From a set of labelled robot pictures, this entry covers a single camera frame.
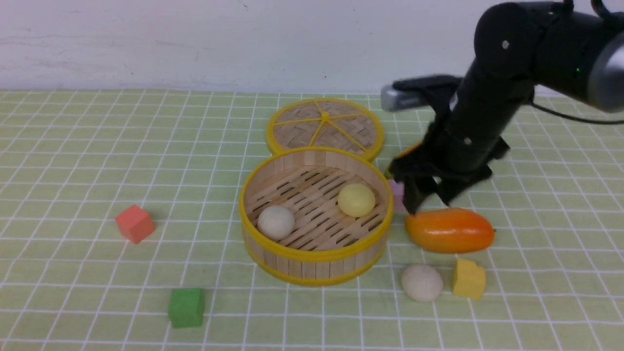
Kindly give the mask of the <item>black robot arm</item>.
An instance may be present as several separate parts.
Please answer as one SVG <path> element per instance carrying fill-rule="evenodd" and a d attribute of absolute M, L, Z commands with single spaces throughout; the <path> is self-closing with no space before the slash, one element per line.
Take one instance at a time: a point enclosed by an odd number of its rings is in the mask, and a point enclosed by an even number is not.
<path fill-rule="evenodd" d="M 489 163 L 509 150 L 502 133 L 545 86 L 604 113 L 623 110 L 623 14 L 601 0 L 593 14 L 562 2 L 503 2 L 486 10 L 474 34 L 466 74 L 397 80 L 381 91 L 390 113 L 430 106 L 423 140 L 395 158 L 389 172 L 403 184 L 414 215 L 432 194 L 449 205 L 492 176 Z"/>

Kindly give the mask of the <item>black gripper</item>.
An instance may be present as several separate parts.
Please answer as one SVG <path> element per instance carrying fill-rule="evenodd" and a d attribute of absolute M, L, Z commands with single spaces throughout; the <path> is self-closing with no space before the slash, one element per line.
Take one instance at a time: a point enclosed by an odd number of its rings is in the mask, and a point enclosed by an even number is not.
<path fill-rule="evenodd" d="M 492 177 L 490 163 L 509 150 L 502 133 L 508 119 L 429 125 L 421 145 L 395 158 L 394 180 L 403 183 L 403 205 L 415 215 L 432 194 L 445 205 L 471 187 Z"/>

